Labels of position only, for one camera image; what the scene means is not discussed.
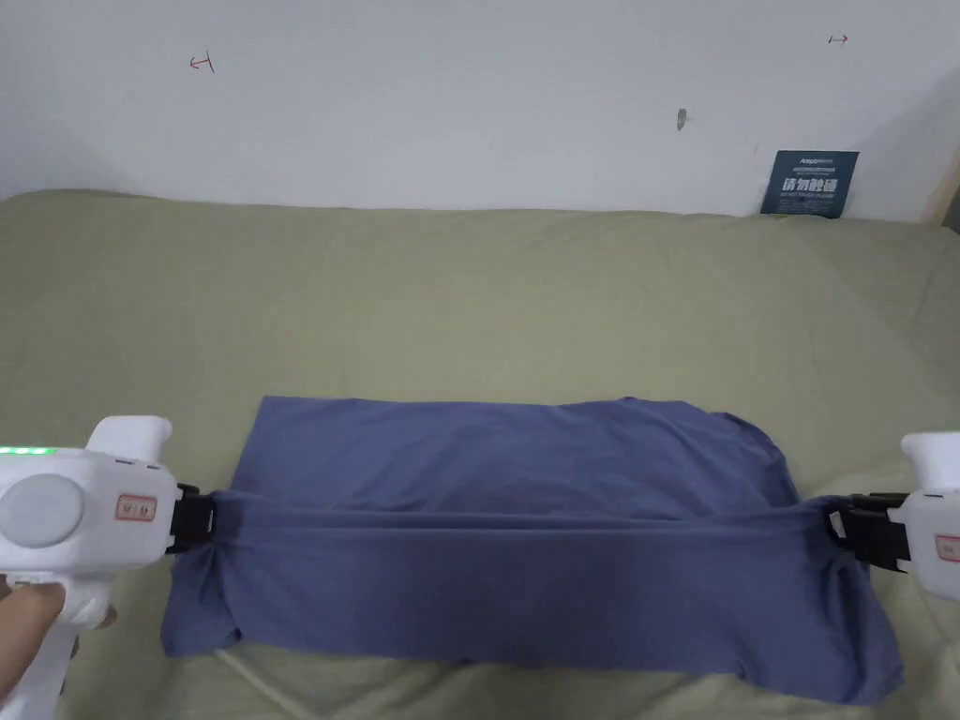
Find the blue t-shirt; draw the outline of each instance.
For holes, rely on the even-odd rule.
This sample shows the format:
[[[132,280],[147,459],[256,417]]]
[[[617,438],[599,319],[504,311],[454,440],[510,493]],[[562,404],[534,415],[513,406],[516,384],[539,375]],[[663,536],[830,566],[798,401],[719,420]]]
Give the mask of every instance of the blue t-shirt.
[[[731,415],[266,397],[170,655],[238,639],[391,658],[733,673],[834,703],[901,682],[869,572]]]

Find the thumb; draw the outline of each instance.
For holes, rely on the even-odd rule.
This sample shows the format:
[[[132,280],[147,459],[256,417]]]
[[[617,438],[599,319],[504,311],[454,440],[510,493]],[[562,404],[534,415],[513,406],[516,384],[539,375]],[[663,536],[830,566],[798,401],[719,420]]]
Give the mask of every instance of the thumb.
[[[65,599],[62,585],[27,585],[0,600],[0,701],[30,667]]]

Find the bed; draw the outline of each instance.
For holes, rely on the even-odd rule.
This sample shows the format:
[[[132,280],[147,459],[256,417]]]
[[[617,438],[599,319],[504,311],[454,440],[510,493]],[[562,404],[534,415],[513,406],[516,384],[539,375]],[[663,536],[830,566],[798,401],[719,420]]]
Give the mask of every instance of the bed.
[[[264,395],[727,410],[805,496],[909,490],[906,432],[960,427],[960,240],[818,218],[431,212],[44,192],[0,204],[0,437],[175,427],[183,482],[229,483]],[[875,573],[905,687],[878,708],[722,676],[445,667],[240,646],[170,661],[169,566],[117,579],[65,718],[960,717],[960,605]]]

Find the wall mark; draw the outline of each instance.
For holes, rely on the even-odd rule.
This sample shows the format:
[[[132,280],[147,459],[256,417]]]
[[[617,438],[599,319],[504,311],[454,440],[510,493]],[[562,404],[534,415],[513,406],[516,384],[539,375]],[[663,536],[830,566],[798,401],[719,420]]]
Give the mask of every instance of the wall mark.
[[[211,73],[212,73],[212,72],[216,72],[216,71],[213,69],[213,62],[210,60],[210,51],[209,51],[209,50],[206,51],[206,60],[197,60],[196,58],[191,58],[191,59],[190,59],[190,67],[192,67],[194,70],[199,70],[199,69],[200,69],[200,66],[203,65],[204,63],[206,63],[207,65],[210,66],[210,72],[211,72]]]

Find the round button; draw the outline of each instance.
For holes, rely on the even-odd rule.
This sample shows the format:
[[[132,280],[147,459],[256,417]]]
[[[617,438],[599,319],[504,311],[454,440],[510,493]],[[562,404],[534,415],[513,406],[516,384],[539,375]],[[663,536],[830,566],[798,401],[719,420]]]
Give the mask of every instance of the round button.
[[[84,493],[62,475],[25,477],[0,496],[0,535],[41,548],[69,538],[84,517]]]

